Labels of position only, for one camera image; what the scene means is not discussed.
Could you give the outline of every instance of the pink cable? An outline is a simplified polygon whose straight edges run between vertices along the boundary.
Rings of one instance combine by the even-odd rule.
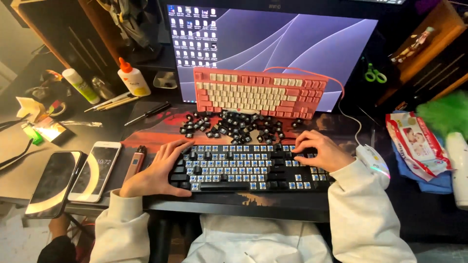
[[[312,75],[317,75],[317,76],[321,76],[321,77],[324,77],[324,78],[327,78],[327,79],[330,79],[330,80],[334,80],[334,81],[336,81],[338,84],[340,84],[341,90],[343,91],[343,93],[341,94],[341,99],[344,98],[344,87],[343,87],[343,84],[341,84],[341,82],[339,82],[337,79],[334,79],[334,78],[332,78],[332,77],[325,76],[325,75],[322,75],[322,74],[319,74],[319,73],[314,73],[314,72],[310,72],[310,71],[303,70],[303,69],[300,69],[300,68],[296,68],[296,67],[272,66],[272,67],[269,67],[269,68],[265,69],[263,72],[268,71],[268,70],[270,70],[270,69],[272,69],[272,68],[282,68],[282,69],[299,70],[299,71],[302,71],[302,72],[305,72],[305,73],[309,73],[309,74],[312,74]]]

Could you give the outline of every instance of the green scissors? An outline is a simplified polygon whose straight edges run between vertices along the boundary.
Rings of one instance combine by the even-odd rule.
[[[375,80],[377,80],[378,83],[387,82],[387,77],[376,70],[372,63],[367,65],[367,72],[364,74],[364,77],[368,82],[374,82]]]

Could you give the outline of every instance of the white sleeve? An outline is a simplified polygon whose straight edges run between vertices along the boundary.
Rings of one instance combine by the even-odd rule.
[[[149,260],[149,215],[142,197],[123,198],[120,189],[110,194],[109,208],[96,219],[96,242],[90,263],[146,263]]]
[[[343,263],[415,263],[378,178],[359,160],[330,175],[336,179],[328,190],[333,255]]]

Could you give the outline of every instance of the smartphone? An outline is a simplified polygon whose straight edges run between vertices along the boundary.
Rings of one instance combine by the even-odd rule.
[[[90,203],[99,201],[120,148],[122,145],[119,142],[96,142],[68,194],[68,200]]]
[[[26,208],[27,218],[56,218],[65,207],[65,198],[85,161],[85,154],[54,152]]]

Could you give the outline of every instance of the orange cap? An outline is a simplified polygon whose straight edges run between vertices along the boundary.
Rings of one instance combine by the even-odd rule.
[[[130,73],[132,72],[133,68],[130,65],[130,63],[125,62],[123,58],[118,58],[118,61],[120,62],[120,69],[125,72],[125,73]]]

